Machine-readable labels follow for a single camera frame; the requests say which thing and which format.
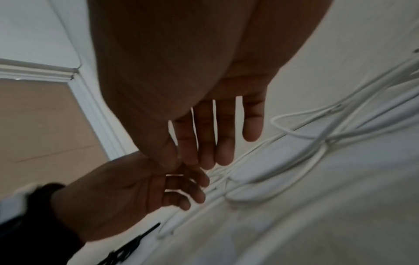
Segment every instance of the sleeve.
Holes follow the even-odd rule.
[[[84,243],[54,216],[50,199],[63,188],[47,184],[27,199],[27,212],[15,232],[1,238],[1,264],[65,265]]]

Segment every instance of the beige floor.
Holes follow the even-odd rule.
[[[69,183],[107,160],[67,85],[0,80],[0,197]]]

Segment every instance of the pinky finger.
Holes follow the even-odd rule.
[[[163,195],[162,206],[176,206],[180,209],[187,211],[191,208],[191,203],[188,197],[174,191],[165,192]]]

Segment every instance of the black cuff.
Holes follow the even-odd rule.
[[[64,188],[62,184],[47,184],[34,191],[27,199],[27,212],[21,227],[10,238],[10,250],[15,264],[67,264],[84,243],[54,215],[51,196]]]

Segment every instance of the human hand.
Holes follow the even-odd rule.
[[[254,141],[269,82],[331,1],[89,0],[102,95],[140,151],[159,163],[171,167],[177,159],[171,120],[186,164],[227,165],[236,97],[243,96],[243,137]]]
[[[168,172],[136,152],[110,161],[55,192],[51,205],[56,217],[82,241],[95,241],[124,232],[161,207],[190,208],[186,196],[167,189],[182,190],[203,203],[201,187],[209,182],[200,169],[183,164]]]

